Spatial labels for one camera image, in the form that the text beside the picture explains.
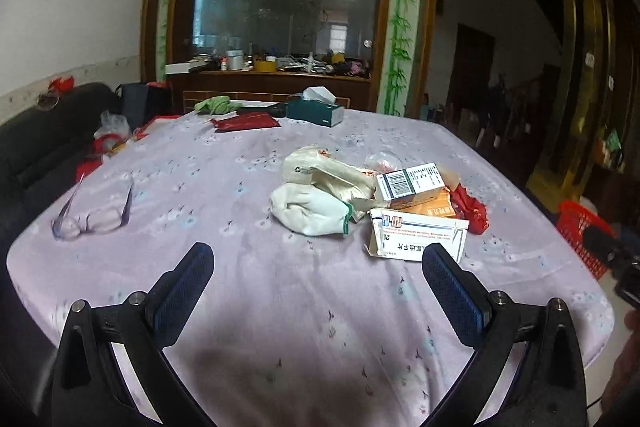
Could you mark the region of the red wrapper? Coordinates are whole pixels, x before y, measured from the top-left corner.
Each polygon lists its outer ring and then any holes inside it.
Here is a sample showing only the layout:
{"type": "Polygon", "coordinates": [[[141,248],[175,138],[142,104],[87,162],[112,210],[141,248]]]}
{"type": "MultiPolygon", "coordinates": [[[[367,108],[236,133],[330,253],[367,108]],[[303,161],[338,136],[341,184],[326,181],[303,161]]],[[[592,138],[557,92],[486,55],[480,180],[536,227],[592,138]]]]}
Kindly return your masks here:
{"type": "Polygon", "coordinates": [[[469,232],[482,235],[489,228],[486,206],[477,198],[471,196],[465,187],[459,184],[450,191],[450,202],[459,219],[469,222],[469,232]]]}

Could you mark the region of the orange medicine box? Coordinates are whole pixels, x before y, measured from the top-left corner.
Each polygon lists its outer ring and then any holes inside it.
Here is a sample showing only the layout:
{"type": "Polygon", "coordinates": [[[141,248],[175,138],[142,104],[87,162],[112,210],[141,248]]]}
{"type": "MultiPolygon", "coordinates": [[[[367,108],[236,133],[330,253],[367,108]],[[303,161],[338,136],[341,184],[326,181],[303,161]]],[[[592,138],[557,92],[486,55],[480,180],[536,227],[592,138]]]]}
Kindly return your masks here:
{"type": "Polygon", "coordinates": [[[401,209],[402,212],[414,213],[415,215],[437,217],[437,218],[455,218],[457,211],[451,204],[450,192],[444,188],[435,198],[428,202],[419,202],[406,208],[401,209]]]}

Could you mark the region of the blue white medicine box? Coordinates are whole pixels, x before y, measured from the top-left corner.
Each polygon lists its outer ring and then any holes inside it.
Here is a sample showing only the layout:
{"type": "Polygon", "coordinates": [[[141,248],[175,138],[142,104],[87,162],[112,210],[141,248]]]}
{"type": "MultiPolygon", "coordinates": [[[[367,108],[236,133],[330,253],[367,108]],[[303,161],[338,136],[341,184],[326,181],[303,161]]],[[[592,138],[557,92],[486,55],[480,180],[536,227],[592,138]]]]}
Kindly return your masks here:
{"type": "Polygon", "coordinates": [[[431,202],[445,188],[434,162],[375,177],[375,197],[388,208],[402,209],[431,202]]]}

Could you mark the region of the clear plastic bag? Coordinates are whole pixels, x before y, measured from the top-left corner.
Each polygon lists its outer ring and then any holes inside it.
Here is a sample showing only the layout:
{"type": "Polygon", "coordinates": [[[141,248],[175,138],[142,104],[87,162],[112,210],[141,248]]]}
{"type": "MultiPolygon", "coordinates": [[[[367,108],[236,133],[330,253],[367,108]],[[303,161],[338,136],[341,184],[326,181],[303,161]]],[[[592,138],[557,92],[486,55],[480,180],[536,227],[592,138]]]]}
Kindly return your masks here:
{"type": "Polygon", "coordinates": [[[388,173],[404,168],[402,161],[388,150],[369,155],[366,159],[366,167],[377,173],[388,173]]]}

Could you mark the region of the white plastic shopping bag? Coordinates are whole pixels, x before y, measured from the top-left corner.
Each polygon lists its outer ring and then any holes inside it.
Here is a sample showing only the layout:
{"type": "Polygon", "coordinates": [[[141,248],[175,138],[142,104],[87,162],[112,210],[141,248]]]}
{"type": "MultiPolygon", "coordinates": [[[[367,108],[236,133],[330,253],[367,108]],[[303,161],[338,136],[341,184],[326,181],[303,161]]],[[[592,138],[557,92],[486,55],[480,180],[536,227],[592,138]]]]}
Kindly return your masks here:
{"type": "Polygon", "coordinates": [[[283,159],[282,178],[310,184],[352,206],[352,219],[361,220],[374,199],[376,172],[345,164],[318,146],[304,146],[283,159]]]}

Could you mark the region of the red plastic mesh basket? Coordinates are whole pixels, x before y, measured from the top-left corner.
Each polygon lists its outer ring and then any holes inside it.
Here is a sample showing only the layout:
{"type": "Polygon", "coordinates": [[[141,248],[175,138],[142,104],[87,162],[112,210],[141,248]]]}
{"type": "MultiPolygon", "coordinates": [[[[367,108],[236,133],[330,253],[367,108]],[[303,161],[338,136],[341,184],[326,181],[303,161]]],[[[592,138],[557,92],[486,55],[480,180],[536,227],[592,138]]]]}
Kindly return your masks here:
{"type": "Polygon", "coordinates": [[[594,257],[593,254],[590,254],[584,246],[584,243],[582,243],[582,233],[589,227],[595,227],[608,236],[614,236],[612,228],[586,207],[571,200],[561,202],[555,228],[567,243],[572,246],[577,256],[584,262],[584,265],[594,278],[600,280],[606,271],[608,271],[608,268],[602,261],[594,257]]]}

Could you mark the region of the purple framed eyeglasses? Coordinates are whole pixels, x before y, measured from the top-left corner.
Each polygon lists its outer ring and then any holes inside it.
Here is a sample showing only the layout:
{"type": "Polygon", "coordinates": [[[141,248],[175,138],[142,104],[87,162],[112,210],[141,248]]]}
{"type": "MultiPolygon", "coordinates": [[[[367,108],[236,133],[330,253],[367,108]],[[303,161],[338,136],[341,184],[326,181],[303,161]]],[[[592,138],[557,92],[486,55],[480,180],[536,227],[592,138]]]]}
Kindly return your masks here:
{"type": "Polygon", "coordinates": [[[70,198],[66,200],[58,215],[51,222],[52,236],[58,241],[70,242],[83,235],[104,235],[126,227],[130,220],[132,202],[134,201],[134,178],[127,173],[127,192],[121,206],[101,207],[88,212],[85,217],[74,217],[70,214],[73,202],[85,180],[83,174],[70,198]]]}

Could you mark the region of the black leather sofa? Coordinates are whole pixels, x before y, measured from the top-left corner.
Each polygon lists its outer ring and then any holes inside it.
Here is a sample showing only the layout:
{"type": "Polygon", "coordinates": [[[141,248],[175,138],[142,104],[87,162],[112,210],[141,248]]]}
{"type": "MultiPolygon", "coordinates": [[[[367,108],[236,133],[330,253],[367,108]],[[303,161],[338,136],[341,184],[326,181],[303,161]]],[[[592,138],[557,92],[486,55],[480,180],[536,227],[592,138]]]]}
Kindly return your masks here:
{"type": "Polygon", "coordinates": [[[119,97],[103,83],[61,95],[49,110],[30,108],[1,126],[1,256],[43,210],[75,184],[101,114],[119,97]]]}

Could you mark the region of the plastic bag on sofa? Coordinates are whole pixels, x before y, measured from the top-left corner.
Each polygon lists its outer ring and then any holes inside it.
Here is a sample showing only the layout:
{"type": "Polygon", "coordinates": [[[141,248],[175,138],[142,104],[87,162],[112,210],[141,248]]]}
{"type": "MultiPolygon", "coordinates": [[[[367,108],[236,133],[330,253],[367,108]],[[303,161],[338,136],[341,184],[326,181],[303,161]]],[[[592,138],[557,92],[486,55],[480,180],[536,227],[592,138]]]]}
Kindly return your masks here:
{"type": "Polygon", "coordinates": [[[114,155],[125,146],[130,136],[127,118],[104,110],[100,115],[100,127],[93,135],[93,152],[101,156],[114,155]]]}

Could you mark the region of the red flat pouch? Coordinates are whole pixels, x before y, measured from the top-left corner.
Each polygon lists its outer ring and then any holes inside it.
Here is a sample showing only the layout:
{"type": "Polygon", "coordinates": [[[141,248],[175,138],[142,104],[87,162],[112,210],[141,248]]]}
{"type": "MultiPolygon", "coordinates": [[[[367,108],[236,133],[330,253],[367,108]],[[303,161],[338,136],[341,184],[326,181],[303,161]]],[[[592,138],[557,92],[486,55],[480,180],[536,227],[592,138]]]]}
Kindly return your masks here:
{"type": "Polygon", "coordinates": [[[276,118],[273,118],[268,113],[259,112],[238,114],[229,118],[212,118],[210,123],[217,132],[269,129],[280,126],[276,118]]]}

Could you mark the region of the green cloth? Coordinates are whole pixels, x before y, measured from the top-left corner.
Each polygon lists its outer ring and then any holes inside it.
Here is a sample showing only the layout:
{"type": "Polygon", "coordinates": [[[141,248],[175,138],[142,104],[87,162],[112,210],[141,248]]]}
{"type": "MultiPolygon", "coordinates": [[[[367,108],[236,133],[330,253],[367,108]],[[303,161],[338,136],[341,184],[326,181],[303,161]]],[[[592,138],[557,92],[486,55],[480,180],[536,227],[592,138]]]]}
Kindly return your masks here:
{"type": "Polygon", "coordinates": [[[242,105],[233,102],[228,95],[217,95],[196,103],[194,112],[198,115],[227,115],[239,108],[242,108],[242,105]]]}

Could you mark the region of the dark green tissue box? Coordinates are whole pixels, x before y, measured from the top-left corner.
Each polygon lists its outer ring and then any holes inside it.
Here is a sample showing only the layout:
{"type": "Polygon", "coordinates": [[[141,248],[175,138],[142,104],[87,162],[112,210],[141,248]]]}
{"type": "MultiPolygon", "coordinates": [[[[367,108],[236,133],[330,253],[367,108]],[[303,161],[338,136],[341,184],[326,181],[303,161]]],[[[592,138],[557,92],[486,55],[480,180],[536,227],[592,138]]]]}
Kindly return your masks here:
{"type": "Polygon", "coordinates": [[[285,116],[309,124],[335,127],[344,120],[345,107],[336,103],[336,96],[326,87],[310,87],[286,103],[285,116]]]}

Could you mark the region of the wooden counter with clutter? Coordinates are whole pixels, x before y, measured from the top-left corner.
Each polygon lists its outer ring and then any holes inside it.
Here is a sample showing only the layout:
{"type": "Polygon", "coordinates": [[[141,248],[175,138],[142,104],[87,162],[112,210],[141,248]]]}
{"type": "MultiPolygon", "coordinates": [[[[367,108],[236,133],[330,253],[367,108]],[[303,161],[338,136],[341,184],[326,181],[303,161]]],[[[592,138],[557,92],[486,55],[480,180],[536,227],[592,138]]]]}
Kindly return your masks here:
{"type": "Polygon", "coordinates": [[[276,63],[255,61],[239,70],[225,55],[201,55],[187,63],[166,67],[166,86],[178,113],[194,109],[209,96],[228,95],[233,100],[284,102],[311,87],[325,87],[347,108],[372,110],[380,91],[380,72],[361,62],[320,66],[310,58],[293,61],[288,69],[276,63]]]}

